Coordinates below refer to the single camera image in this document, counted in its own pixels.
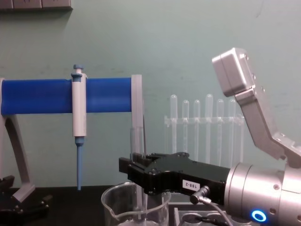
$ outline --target blue cylindrical bar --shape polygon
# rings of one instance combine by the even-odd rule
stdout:
[[[87,79],[87,112],[130,112],[131,78]],[[2,115],[72,113],[71,80],[4,80]]]

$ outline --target test tube rack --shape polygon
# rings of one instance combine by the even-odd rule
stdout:
[[[226,107],[224,102],[218,99],[214,107],[213,95],[208,94],[204,115],[201,114],[201,102],[195,100],[191,116],[190,103],[184,100],[182,115],[178,117],[177,96],[172,95],[170,118],[164,118],[165,152],[187,152],[195,161],[224,167],[243,162],[245,119],[237,113],[235,99],[229,99]]]

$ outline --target glass beaker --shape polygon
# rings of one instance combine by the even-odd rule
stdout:
[[[145,195],[145,207],[139,207],[137,190],[126,182],[106,190],[101,197],[106,226],[168,226],[170,193]]]

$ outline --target screw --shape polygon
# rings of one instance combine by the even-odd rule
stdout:
[[[269,212],[271,213],[271,214],[275,214],[276,213],[276,210],[275,209],[273,209],[273,208],[271,208],[270,210],[269,210]]]
[[[279,185],[274,185],[275,190],[279,190]]]

